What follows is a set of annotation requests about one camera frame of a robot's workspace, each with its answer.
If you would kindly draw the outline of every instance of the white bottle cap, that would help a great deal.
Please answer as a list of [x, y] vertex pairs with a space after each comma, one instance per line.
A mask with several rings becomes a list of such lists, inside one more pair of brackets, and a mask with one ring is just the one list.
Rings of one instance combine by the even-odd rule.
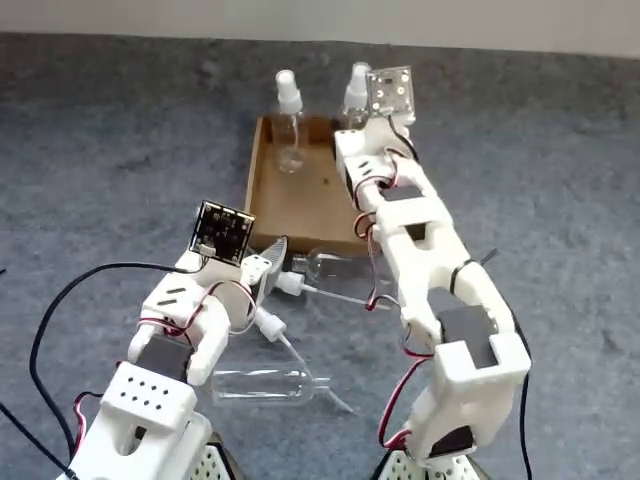
[[363, 109], [367, 106], [367, 72], [371, 67], [367, 63], [354, 63], [351, 70], [351, 80], [344, 92], [344, 106], [347, 108]]
[[302, 96], [296, 85], [296, 77], [291, 70], [280, 70], [276, 74], [280, 113], [294, 115], [302, 110]]

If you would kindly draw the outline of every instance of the clear plastic bottle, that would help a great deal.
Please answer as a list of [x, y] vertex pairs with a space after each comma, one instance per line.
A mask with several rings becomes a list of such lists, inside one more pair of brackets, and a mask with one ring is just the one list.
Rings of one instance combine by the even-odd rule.
[[354, 63], [351, 80], [344, 92], [344, 102], [338, 117], [343, 130], [362, 130], [369, 119], [367, 110], [367, 72], [371, 67], [366, 63]]
[[[395, 280], [386, 260], [381, 255], [375, 255], [374, 263], [376, 294], [395, 296]], [[343, 310], [346, 303], [359, 303], [362, 308], [373, 286], [373, 271], [368, 255], [342, 255], [316, 249], [307, 256], [295, 255], [291, 268], [304, 275], [305, 285], [318, 291], [317, 294], [308, 294], [307, 301], [316, 313], [324, 315]], [[380, 310], [388, 311], [388, 304], [380, 304]]]
[[281, 70], [276, 75], [278, 112], [271, 116], [271, 134], [277, 149], [278, 168], [293, 173], [304, 165], [305, 147], [309, 140], [308, 122], [300, 89], [291, 70]]
[[223, 365], [213, 372], [211, 387], [215, 405], [234, 407], [297, 406], [331, 392], [329, 378], [313, 377], [296, 362]]

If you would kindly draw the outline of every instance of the wooden tray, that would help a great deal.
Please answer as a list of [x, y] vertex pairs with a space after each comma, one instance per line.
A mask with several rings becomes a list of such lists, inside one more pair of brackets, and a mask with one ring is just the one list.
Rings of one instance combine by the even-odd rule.
[[256, 216], [249, 244], [262, 249], [286, 235], [294, 252], [318, 247], [366, 251], [366, 244], [353, 233], [358, 212], [336, 171], [331, 121], [309, 121], [308, 161], [300, 171], [286, 174], [276, 163], [269, 118], [258, 119], [245, 198], [245, 210]]

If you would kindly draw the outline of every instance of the perforated base plate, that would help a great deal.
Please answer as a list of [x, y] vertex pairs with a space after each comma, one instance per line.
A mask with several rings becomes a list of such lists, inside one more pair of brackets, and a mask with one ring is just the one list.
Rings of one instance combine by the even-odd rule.
[[465, 456], [446, 462], [444, 470], [425, 470], [404, 452], [391, 452], [375, 480], [490, 480]]
[[218, 452], [212, 445], [207, 445], [202, 455], [202, 460], [196, 465], [190, 480], [234, 480], [227, 472], [227, 467]]

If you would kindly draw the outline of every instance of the white robotic arm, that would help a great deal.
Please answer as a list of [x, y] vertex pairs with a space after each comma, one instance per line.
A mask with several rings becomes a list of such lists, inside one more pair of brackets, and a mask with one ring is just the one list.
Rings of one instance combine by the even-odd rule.
[[[224, 209], [228, 219], [240, 215], [210, 205]], [[248, 237], [250, 228], [242, 231], [240, 236]], [[198, 253], [192, 245], [176, 264], [195, 273], [167, 274], [143, 303], [128, 361], [119, 365], [70, 465], [79, 479], [197, 480], [213, 471], [215, 478], [232, 478], [215, 461], [216, 448], [207, 446], [211, 424], [194, 411], [193, 387], [210, 376], [229, 335], [252, 325], [273, 263], [258, 255], [240, 262], [246, 242], [232, 249], [229, 261], [222, 257], [224, 249], [216, 255], [215, 241], [206, 235], [204, 240], [211, 245]], [[202, 252], [210, 258], [199, 268]]]
[[[370, 240], [397, 281], [403, 325], [435, 354], [433, 381], [413, 404], [404, 444], [427, 471], [462, 478], [455, 474], [460, 455], [493, 441], [531, 360], [509, 306], [471, 261], [413, 158], [405, 128], [414, 120], [410, 82], [407, 67], [368, 74], [372, 118], [363, 130], [335, 133], [336, 164], [354, 205], [373, 223]], [[437, 318], [427, 298], [434, 288], [470, 307]]]

